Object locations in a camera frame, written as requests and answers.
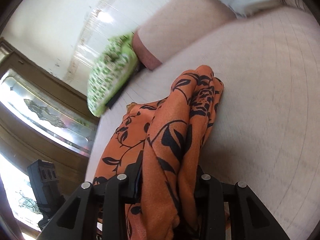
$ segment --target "green patterned pouch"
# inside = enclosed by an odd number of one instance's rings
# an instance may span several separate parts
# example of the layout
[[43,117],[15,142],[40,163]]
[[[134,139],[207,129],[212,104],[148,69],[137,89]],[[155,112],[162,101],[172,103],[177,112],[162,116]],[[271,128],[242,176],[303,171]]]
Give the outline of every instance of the green patterned pouch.
[[106,103],[136,69],[138,58],[132,49],[133,33],[108,39],[110,44],[97,59],[88,80],[87,103],[91,113],[100,117]]

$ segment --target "orange fabric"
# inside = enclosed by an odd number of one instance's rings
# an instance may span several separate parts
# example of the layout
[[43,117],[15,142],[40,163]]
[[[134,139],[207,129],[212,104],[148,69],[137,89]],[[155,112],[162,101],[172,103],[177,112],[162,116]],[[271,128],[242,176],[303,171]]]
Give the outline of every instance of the orange fabric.
[[143,151],[141,203],[126,205],[130,240],[171,240],[182,222],[189,234],[198,234],[196,170],[222,92],[223,83],[202,65],[183,72],[167,98],[128,108],[101,157],[94,184],[124,173]]

